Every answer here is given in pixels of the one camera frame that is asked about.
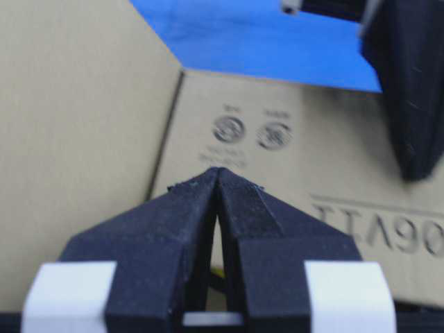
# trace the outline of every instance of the printed logo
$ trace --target printed logo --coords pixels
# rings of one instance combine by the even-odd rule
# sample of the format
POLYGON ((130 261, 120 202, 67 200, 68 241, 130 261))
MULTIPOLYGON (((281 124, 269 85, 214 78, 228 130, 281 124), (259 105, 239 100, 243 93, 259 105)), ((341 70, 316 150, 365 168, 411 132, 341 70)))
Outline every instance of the printed logo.
POLYGON ((291 140, 291 129, 283 123, 268 123, 257 132, 257 143, 270 151, 286 146, 291 140))
POLYGON ((221 117, 214 122, 213 134, 219 141, 234 144, 244 137, 245 127, 236 117, 221 117))

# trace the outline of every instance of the cardboard box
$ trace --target cardboard box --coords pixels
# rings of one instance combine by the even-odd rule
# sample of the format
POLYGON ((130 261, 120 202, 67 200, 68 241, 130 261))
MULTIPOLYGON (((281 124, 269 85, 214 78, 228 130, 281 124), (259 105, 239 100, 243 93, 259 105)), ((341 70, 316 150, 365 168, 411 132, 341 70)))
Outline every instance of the cardboard box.
MULTIPOLYGON (((230 168, 352 234, 364 258, 381 263, 397 300, 444 306, 444 172, 401 180, 381 99, 188 71, 153 196, 209 166, 230 168)), ((223 264, 219 234, 212 260, 223 264)))
POLYGON ((181 66, 128 0, 0 1, 0 311, 146 200, 181 66))
POLYGON ((444 306, 444 173, 399 179, 380 96, 185 71, 128 0, 4 1, 0 31, 0 311, 70 236, 211 165, 353 233, 398 300, 444 306))

